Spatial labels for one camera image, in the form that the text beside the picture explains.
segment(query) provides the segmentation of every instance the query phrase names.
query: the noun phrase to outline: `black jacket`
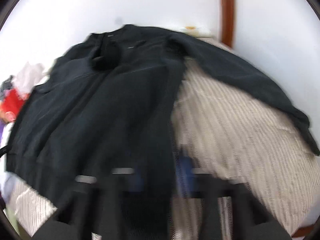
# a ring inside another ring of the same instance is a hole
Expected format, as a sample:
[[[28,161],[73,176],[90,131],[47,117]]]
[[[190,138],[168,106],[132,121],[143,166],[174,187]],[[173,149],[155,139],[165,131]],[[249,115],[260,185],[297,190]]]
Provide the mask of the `black jacket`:
[[[77,175],[101,178],[122,167],[139,171],[148,194],[171,195],[170,116],[185,56],[286,113],[319,155],[307,116],[261,71],[191,36],[126,25],[72,47],[34,88],[2,150],[7,170],[55,205]]]

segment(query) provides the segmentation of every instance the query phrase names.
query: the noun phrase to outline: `white wall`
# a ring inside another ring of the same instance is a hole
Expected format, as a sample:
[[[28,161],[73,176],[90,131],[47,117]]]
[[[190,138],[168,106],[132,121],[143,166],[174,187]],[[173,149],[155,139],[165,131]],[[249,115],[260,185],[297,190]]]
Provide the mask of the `white wall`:
[[[218,36],[220,0],[20,0],[0,31],[0,81],[27,60],[48,67],[89,33],[122,24],[191,25]]]
[[[234,49],[311,118],[320,143],[320,21],[306,0],[236,0]]]

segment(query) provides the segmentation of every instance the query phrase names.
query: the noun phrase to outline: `beige striped fabric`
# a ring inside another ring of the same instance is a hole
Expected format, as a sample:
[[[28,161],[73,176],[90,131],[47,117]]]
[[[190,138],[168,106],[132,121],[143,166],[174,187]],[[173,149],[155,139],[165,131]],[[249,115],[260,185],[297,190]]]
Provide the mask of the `beige striped fabric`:
[[[221,47],[212,39],[206,41]],[[187,59],[186,65],[172,112],[178,146],[212,175],[246,182],[287,232],[294,233],[319,195],[315,156],[286,115],[208,77],[194,60]],[[220,198],[219,205],[223,239],[231,239],[230,199]],[[9,206],[31,236],[55,211],[49,200],[21,180]],[[175,196],[172,218],[173,239],[197,239],[199,200]]]

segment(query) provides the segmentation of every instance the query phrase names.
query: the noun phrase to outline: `red cloth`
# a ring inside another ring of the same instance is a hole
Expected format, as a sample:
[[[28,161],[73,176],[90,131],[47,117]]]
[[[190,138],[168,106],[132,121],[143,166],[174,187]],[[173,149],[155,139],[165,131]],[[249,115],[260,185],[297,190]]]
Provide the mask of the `red cloth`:
[[[9,94],[5,97],[1,105],[9,122],[16,120],[24,102],[25,101],[20,97],[16,89],[11,89],[9,91]]]

